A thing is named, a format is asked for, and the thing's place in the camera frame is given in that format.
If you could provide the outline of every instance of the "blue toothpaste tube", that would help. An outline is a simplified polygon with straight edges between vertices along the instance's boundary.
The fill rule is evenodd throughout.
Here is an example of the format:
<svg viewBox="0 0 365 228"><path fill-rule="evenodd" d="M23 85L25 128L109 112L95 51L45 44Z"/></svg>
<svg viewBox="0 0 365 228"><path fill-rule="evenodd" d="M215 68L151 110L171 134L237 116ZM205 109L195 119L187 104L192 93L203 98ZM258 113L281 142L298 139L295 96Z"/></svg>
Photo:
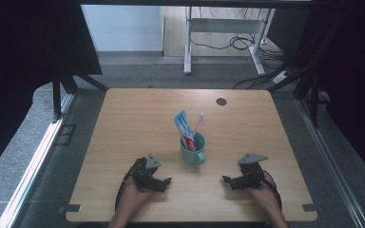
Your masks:
<svg viewBox="0 0 365 228"><path fill-rule="evenodd" d="M182 136L182 142L189 151L197 151L197 146L194 141L194 134L192 134L191 127L189 127L188 120L186 118L185 110L181 110L175 117L174 122L179 129Z"/></svg>

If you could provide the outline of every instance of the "cup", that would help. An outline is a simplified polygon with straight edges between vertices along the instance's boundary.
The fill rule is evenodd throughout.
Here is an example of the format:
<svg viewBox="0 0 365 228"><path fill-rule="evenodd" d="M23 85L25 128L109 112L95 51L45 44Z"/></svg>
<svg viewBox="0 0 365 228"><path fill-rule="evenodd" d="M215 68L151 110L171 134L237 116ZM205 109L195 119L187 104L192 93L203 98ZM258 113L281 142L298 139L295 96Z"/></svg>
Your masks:
<svg viewBox="0 0 365 228"><path fill-rule="evenodd" d="M183 140L180 140L182 158L189 164L201 165L205 162L205 156L203 155L203 149L205 148L205 138L201 133L197 132L194 136L194 142L197 146L197 151L189 151L186 149Z"/></svg>

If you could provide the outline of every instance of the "person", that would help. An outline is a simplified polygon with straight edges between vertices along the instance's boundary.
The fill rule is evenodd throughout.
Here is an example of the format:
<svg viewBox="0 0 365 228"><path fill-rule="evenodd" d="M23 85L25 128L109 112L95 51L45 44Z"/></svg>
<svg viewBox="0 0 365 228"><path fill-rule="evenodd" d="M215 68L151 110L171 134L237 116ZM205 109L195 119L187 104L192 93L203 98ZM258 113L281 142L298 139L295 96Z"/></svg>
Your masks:
<svg viewBox="0 0 365 228"><path fill-rule="evenodd" d="M268 173L265 178L274 183ZM249 194L271 220L274 228L288 228L289 225L281 213L278 201L271 189L263 183L259 188L247 188ZM125 228L129 219L153 196L155 192L139 188L132 178L125 182L117 211L111 219L108 228Z"/></svg>

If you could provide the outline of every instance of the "toothbrush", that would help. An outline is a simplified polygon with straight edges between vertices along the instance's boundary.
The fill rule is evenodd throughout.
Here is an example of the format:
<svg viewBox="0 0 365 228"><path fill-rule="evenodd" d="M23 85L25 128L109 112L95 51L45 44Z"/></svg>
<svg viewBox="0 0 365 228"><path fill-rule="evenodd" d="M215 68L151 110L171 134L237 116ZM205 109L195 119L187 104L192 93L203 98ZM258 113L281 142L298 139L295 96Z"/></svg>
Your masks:
<svg viewBox="0 0 365 228"><path fill-rule="evenodd" d="M200 123L202 122L202 120L203 120L203 117L205 116L205 114L204 113L201 113L201 115L200 115L200 119L198 120L198 124L197 124L197 126L195 127L195 130L192 132L192 134L195 136L195 134L197 134L197 130L198 130L198 127L200 126Z"/></svg>

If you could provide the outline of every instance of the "white metal stand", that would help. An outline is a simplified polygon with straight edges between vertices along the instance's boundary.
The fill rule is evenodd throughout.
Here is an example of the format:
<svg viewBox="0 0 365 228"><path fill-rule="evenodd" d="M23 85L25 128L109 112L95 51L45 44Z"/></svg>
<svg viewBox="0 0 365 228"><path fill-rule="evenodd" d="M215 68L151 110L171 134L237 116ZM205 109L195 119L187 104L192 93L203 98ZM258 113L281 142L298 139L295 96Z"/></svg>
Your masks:
<svg viewBox="0 0 365 228"><path fill-rule="evenodd" d="M216 18L192 18L192 7L187 7L186 12L186 44L184 54L183 72L191 74L191 32L219 32L219 33L250 33L257 34L255 44L249 48L251 57L256 65L259 75L265 74L262 63L259 60L258 50L262 41L263 33L268 24L271 13L267 9L261 20L247 19L216 19Z"/></svg>

